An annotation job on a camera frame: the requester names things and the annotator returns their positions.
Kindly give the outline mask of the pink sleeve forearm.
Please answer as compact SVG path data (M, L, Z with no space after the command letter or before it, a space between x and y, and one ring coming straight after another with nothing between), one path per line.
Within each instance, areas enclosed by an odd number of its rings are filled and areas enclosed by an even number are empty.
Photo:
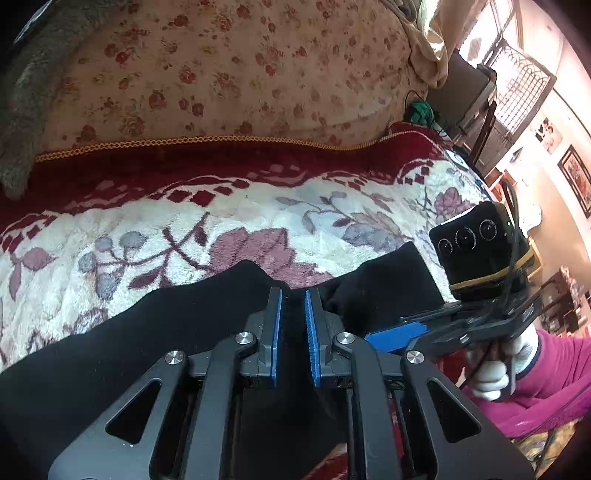
M534 364L516 376L511 396L485 401L468 388L468 396L509 438L562 426L590 412L590 339L537 333Z

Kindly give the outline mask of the right hand white glove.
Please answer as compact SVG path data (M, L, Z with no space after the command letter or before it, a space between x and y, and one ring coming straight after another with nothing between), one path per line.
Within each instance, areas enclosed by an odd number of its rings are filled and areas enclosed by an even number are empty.
M519 337L502 342L500 350L506 360L499 360L492 352L485 354L485 346L475 346L466 353L468 388L478 399L496 401L510 385L507 362L514 361L515 376L525 373L534 364L540 340L534 324L530 324Z

